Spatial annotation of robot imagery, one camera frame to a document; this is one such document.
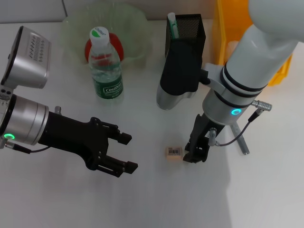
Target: small block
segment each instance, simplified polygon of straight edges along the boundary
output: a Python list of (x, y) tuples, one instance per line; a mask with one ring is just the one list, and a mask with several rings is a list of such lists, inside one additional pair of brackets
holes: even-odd
[(182, 147), (168, 146), (166, 148), (166, 157), (168, 160), (181, 160), (183, 159)]

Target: robotic arm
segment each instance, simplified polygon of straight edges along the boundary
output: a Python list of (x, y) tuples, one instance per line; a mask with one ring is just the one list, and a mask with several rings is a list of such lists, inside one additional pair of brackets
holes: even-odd
[(271, 105), (255, 98), (298, 42), (304, 42), (303, 9), (301, 0), (249, 0), (254, 25), (245, 32), (225, 66), (206, 64), (202, 70), (202, 75), (208, 76), (201, 82), (211, 89), (203, 101), (204, 114), (196, 117), (184, 161), (204, 162), (209, 147), (220, 145), (215, 137), (226, 125), (234, 125), (250, 105), (258, 110), (247, 126), (262, 111), (271, 110)]
[[(49, 147), (78, 154), (90, 170), (100, 170), (120, 177), (132, 174), (136, 163), (124, 162), (107, 155), (108, 138), (127, 145), (132, 137), (120, 133), (117, 125), (92, 117), (82, 123), (56, 113), (48, 107), (13, 94), (17, 86), (43, 88), (47, 82), (51, 43), (36, 32), (21, 26), (0, 84), (0, 149), (4, 146), (25, 152), (40, 152)], [(13, 142), (47, 147), (32, 151)]]

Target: red object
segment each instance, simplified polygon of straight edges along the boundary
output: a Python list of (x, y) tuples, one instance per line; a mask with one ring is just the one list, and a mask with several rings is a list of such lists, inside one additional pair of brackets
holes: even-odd
[[(113, 47), (115, 48), (115, 50), (117, 51), (120, 61), (123, 61), (124, 49), (123, 49), (123, 46), (122, 46), (119, 38), (114, 33), (109, 33), (109, 35), (110, 35), (110, 42), (113, 45)], [(89, 62), (89, 54), (90, 54), (91, 47), (92, 47), (92, 43), (91, 43), (91, 40), (89, 39), (87, 41), (87, 43), (85, 44), (85, 58), (86, 58), (87, 62)]]

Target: bottle label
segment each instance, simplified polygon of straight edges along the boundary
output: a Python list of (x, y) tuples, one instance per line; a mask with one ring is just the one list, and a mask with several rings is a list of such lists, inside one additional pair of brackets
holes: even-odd
[(112, 82), (102, 83), (97, 82), (94, 79), (93, 81), (97, 95), (104, 99), (116, 98), (122, 93), (124, 89), (122, 75), (120, 75), (118, 79)]

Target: plastic water bottle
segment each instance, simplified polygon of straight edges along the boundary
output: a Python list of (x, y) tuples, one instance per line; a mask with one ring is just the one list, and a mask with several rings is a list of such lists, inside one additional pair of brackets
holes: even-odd
[(98, 96), (104, 99), (117, 98), (123, 91), (122, 71), (119, 56), (110, 43), (109, 31), (96, 27), (90, 32), (92, 48), (89, 66)]

